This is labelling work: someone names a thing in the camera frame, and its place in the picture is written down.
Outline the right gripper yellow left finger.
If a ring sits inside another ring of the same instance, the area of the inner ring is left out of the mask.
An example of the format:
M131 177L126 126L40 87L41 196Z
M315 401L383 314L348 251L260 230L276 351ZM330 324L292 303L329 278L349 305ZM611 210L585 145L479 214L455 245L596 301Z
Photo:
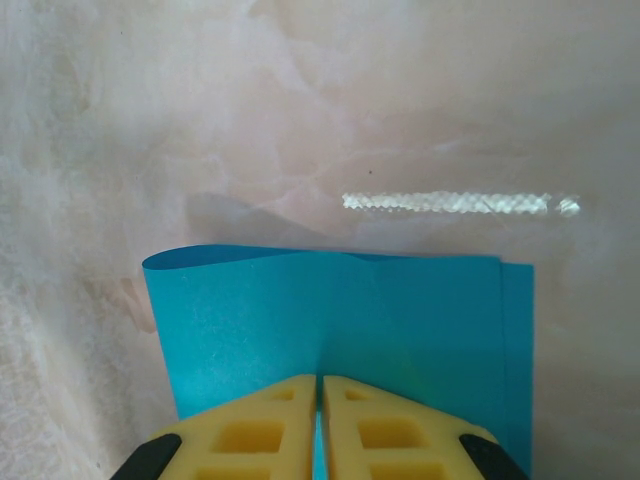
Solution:
M310 479L316 377L297 375L170 425L114 479Z

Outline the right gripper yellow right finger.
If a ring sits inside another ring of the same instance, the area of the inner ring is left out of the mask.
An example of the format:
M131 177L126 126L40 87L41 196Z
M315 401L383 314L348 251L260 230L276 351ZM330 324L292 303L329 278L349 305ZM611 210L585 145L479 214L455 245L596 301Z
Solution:
M330 479L525 479L486 429L341 376L322 386Z

